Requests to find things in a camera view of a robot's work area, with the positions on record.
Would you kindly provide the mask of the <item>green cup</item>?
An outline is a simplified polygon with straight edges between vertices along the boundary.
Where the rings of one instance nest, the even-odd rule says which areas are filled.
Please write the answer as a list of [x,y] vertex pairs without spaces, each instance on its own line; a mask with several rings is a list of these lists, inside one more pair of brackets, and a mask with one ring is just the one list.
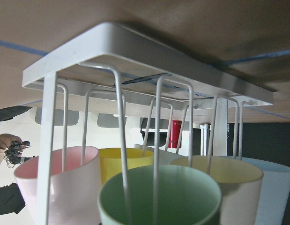
[[161,165],[128,170],[129,201],[122,174],[102,187],[98,206],[104,225],[218,225],[222,193],[206,173],[186,166]]

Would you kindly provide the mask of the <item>grey cup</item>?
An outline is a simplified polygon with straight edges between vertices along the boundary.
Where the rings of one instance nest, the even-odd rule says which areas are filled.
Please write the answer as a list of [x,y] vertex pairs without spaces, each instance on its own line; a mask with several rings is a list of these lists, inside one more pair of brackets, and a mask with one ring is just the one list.
[[[143,145],[140,144],[134,144],[134,147],[137,149],[143,148]],[[145,147],[145,150],[151,151],[154,153],[154,148],[153,147]],[[172,152],[164,151],[164,150],[159,150],[159,164],[160,165],[169,165],[173,160],[183,158],[184,156],[175,154]]]

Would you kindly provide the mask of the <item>yellow cup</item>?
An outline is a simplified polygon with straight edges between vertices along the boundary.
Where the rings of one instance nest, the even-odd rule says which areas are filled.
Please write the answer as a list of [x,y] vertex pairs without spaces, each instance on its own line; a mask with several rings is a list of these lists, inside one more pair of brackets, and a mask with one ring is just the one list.
[[[99,150],[102,185],[111,177],[122,172],[121,148],[105,148]],[[127,148],[127,167],[133,169],[153,165],[154,153],[142,149]]]

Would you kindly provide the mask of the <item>pink cup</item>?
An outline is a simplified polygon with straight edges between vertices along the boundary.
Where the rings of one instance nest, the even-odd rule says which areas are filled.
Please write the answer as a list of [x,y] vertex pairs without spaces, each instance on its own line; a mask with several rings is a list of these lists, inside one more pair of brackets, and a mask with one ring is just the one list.
[[[50,225],[98,225],[101,223],[97,197],[101,188],[100,158],[97,148],[67,148],[65,171],[61,170],[62,150],[52,152],[51,186],[48,223]],[[21,164],[14,171],[16,182],[26,206],[37,220],[38,157]]]

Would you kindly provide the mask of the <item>cream cup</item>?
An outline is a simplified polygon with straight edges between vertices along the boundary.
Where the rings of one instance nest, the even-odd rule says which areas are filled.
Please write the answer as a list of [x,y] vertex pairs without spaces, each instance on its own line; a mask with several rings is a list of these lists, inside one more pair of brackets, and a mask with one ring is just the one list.
[[219,184],[221,225],[255,224],[263,172],[258,167],[225,156],[212,156],[209,175]]

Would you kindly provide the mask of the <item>blue cup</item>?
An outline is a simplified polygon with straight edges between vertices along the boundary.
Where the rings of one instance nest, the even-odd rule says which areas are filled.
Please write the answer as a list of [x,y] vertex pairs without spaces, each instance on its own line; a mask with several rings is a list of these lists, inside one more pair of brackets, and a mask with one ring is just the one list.
[[280,225],[290,193],[290,167],[260,159],[243,157],[263,173],[256,225]]

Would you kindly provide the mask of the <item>red cylinder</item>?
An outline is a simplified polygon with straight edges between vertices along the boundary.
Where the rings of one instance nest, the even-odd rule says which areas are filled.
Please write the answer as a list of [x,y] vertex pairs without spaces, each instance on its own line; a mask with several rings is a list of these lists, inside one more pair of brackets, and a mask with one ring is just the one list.
[[170,136],[169,136],[169,148],[181,148],[181,143],[179,144],[179,135],[181,130],[182,121],[181,120],[172,120],[169,122],[170,125]]

